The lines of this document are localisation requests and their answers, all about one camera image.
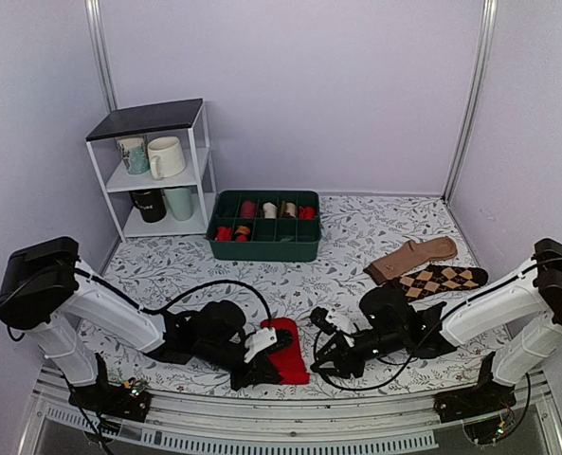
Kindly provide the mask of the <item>red sock pair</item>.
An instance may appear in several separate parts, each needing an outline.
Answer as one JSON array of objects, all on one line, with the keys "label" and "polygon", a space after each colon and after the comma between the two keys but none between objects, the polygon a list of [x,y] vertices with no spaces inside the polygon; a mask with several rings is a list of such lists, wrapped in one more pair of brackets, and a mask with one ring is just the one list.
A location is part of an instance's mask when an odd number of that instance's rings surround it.
[{"label": "red sock pair", "polygon": [[272,327],[277,332],[287,330],[292,336],[288,347],[267,355],[281,376],[280,384],[307,385],[310,381],[310,374],[307,372],[301,355],[297,324],[290,318],[273,318]]}]

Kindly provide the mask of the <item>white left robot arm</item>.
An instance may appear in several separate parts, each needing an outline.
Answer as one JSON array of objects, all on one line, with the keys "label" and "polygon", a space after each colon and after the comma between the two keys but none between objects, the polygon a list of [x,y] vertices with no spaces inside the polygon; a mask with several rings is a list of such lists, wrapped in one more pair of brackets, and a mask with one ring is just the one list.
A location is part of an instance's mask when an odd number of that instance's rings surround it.
[{"label": "white left robot arm", "polygon": [[106,367],[79,339],[68,317],[86,319],[150,359],[185,365],[199,358],[229,372],[233,390],[283,380],[270,356],[292,346],[289,329],[267,319],[247,333],[243,311],[229,300],[172,313],[149,309],[98,275],[78,243],[59,237],[11,254],[0,288],[0,321],[32,337],[82,397],[98,411],[118,403]]}]

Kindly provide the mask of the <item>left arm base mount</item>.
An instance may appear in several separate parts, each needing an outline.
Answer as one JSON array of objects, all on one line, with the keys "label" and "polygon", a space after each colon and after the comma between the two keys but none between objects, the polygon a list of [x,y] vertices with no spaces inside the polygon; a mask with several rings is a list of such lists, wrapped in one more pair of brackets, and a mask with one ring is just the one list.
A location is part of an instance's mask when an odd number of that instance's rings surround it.
[{"label": "left arm base mount", "polygon": [[104,360],[99,354],[95,354],[95,359],[98,366],[96,382],[81,387],[70,385],[69,404],[92,410],[97,415],[144,423],[152,401],[146,383],[130,378],[120,385],[111,384]]}]

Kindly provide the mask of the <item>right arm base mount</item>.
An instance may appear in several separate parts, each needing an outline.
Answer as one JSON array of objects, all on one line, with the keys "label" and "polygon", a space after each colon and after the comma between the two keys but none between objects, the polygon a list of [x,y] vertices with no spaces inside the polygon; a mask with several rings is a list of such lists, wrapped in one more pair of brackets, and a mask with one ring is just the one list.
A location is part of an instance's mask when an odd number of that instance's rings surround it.
[{"label": "right arm base mount", "polygon": [[512,409],[517,403],[515,387],[502,386],[493,381],[494,356],[495,354],[491,353],[482,361],[476,385],[437,393],[434,396],[433,408],[442,423],[480,417],[490,412],[498,413],[494,419],[462,426],[464,434],[475,446],[494,446],[509,438],[521,426],[531,404],[531,377],[525,373],[527,397],[522,413],[516,418]]}]

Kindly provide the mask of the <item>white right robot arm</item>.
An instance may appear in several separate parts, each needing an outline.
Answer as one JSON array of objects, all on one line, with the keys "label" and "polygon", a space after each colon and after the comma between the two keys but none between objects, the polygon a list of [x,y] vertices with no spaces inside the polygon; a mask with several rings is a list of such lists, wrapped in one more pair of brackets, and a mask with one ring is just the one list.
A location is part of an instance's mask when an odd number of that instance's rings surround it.
[{"label": "white right robot arm", "polygon": [[314,353],[313,372],[324,379],[357,378],[367,361],[406,351],[410,358],[433,359],[495,327],[531,317],[507,346],[488,355],[480,383],[467,394],[467,405],[486,413],[522,376],[562,344],[562,244],[542,239],[534,255],[504,278],[474,289],[454,306],[442,301],[425,310],[413,307],[412,291],[431,280],[403,277],[375,287],[360,300],[369,328],[355,330],[346,318],[320,307],[311,321],[329,341]]}]

